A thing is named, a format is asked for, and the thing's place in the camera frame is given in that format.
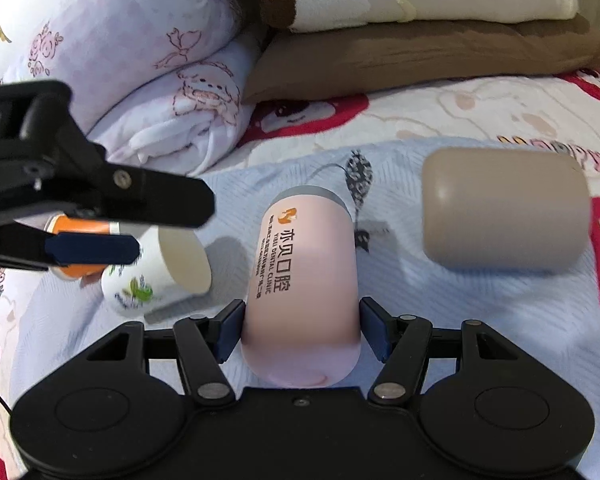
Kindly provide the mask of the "pink checkered folded quilt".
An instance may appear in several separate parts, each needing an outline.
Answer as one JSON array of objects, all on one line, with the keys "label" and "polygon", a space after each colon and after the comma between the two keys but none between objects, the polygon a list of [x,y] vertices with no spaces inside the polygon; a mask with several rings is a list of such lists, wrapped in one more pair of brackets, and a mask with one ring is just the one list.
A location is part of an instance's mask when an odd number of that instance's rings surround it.
[{"label": "pink checkered folded quilt", "polygon": [[244,134],[260,54],[247,0],[56,0],[0,63],[0,81],[56,79],[118,164],[194,176]]}]

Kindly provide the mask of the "pink cup grey rim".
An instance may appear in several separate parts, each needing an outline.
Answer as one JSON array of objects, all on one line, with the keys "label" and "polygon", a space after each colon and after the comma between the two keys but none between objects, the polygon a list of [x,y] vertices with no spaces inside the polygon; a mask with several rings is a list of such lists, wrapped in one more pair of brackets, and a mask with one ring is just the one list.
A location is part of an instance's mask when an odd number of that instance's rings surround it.
[{"label": "pink cup grey rim", "polygon": [[353,220],[327,188],[281,192],[265,211],[242,326],[242,357],[265,382],[324,388],[361,353]]}]

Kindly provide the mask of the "orange white cup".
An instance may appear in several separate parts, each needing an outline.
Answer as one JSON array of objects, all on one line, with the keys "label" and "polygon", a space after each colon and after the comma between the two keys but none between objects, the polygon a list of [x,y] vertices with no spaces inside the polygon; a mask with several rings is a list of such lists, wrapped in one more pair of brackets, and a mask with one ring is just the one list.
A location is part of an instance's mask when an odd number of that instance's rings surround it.
[{"label": "orange white cup", "polygon": [[[82,246],[103,235],[118,235],[120,228],[117,222],[102,220],[84,220],[69,218],[65,214],[53,214],[44,226],[46,233],[58,235],[69,249],[76,249],[78,255],[83,252]],[[56,278],[75,282],[81,278],[99,275],[106,268],[106,263],[71,263],[68,266],[53,266],[50,269]]]}]

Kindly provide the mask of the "cartoon bear bed sheet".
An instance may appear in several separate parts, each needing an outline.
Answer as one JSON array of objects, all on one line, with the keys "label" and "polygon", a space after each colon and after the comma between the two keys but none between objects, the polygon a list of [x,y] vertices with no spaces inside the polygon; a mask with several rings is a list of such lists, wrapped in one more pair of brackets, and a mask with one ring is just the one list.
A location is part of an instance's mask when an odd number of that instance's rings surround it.
[{"label": "cartoon bear bed sheet", "polygon": [[[451,272],[422,249],[420,174],[438,148],[537,148],[569,155],[594,197],[593,243],[561,274]],[[295,185],[346,194],[349,158],[362,155],[373,181],[360,226],[358,289],[395,313],[438,327],[480,318],[571,382],[596,417],[581,462],[600,479],[600,74],[491,77],[298,104],[264,103],[246,143],[206,173],[216,214],[198,234],[212,287],[206,296],[144,317],[166,328],[189,315],[212,315],[245,296],[260,222],[274,197]]]}]

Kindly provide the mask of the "brown pillow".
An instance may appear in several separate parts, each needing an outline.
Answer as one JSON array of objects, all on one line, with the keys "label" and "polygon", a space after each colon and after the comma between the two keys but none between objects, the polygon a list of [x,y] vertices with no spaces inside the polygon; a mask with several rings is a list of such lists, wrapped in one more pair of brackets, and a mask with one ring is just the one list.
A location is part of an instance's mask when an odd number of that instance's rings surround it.
[{"label": "brown pillow", "polygon": [[600,67],[600,30],[581,15],[515,25],[417,21],[279,34],[242,100],[326,100],[443,79],[554,75]]}]

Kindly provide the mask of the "white floral paper cup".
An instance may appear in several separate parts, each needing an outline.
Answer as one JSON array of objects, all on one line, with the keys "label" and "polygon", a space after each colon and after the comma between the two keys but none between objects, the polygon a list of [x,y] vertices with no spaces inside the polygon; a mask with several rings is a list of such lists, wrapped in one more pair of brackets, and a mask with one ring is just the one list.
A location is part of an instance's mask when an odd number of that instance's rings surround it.
[{"label": "white floral paper cup", "polygon": [[136,318],[210,290],[211,266],[194,231],[152,226],[138,242],[133,263],[102,272],[100,288],[110,309]]}]

